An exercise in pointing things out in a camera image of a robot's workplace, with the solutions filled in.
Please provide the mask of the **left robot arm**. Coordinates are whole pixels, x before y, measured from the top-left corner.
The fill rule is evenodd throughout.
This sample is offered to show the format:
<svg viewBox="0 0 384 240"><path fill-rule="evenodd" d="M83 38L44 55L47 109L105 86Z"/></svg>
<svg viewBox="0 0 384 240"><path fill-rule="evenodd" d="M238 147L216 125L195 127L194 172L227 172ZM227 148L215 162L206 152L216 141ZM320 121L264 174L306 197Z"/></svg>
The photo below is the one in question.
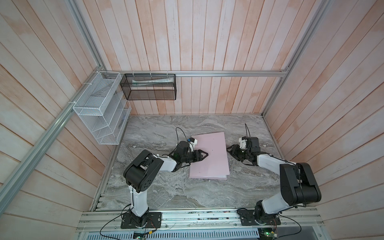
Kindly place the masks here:
<svg viewBox="0 0 384 240"><path fill-rule="evenodd" d="M157 174L176 172L192 163L203 161L209 153L195 149L196 139L180 141L177 146L164 156L143 150L124 170L123 176L131 194L130 215L136 221L143 222L149 214L147 190Z"/></svg>

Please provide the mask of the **pink folder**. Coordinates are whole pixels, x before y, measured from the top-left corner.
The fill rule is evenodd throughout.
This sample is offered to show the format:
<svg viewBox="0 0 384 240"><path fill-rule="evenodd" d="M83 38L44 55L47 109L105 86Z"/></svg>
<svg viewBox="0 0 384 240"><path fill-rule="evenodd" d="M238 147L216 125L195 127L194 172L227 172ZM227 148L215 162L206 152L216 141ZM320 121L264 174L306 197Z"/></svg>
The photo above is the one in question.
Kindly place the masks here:
<svg viewBox="0 0 384 240"><path fill-rule="evenodd" d="M226 180L230 174L225 134L223 132L192 136L198 141L197 150L208 153L208 156L190 166L189 178Z"/></svg>

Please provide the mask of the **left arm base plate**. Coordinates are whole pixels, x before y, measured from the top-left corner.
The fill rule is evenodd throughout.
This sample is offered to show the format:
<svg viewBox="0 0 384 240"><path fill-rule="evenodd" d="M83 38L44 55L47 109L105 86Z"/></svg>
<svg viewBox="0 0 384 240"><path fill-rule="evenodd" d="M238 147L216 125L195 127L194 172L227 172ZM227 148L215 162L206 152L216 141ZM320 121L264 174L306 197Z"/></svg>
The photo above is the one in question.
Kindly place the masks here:
<svg viewBox="0 0 384 240"><path fill-rule="evenodd" d="M129 212L123 214L121 229L158 229L161 227L161 222L161 212L146 212L141 217L138 217L134 213Z"/></svg>

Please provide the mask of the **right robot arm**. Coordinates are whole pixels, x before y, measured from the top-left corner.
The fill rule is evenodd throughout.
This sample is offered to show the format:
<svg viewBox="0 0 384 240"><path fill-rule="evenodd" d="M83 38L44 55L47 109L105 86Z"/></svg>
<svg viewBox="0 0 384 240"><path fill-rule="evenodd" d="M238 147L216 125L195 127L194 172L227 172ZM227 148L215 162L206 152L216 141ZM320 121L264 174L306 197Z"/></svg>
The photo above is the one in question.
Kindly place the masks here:
<svg viewBox="0 0 384 240"><path fill-rule="evenodd" d="M249 161L253 166L267 169L280 177L280 192L257 202L255 220L265 223L280 212L296 206L318 203L322 198L314 173L307 163L293 163L261 151L257 137L242 137L227 148L237 161Z"/></svg>

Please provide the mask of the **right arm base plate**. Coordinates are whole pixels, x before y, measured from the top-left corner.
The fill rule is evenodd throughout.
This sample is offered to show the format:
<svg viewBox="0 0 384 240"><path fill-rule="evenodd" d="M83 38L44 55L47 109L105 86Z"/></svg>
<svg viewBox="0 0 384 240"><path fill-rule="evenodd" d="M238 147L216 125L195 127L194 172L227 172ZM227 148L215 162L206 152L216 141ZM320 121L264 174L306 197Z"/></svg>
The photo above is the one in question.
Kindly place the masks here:
<svg viewBox="0 0 384 240"><path fill-rule="evenodd" d="M236 213L240 217L242 226L281 225L281 220L278 215L268 215L263 211L248 210L245 208L237 209Z"/></svg>

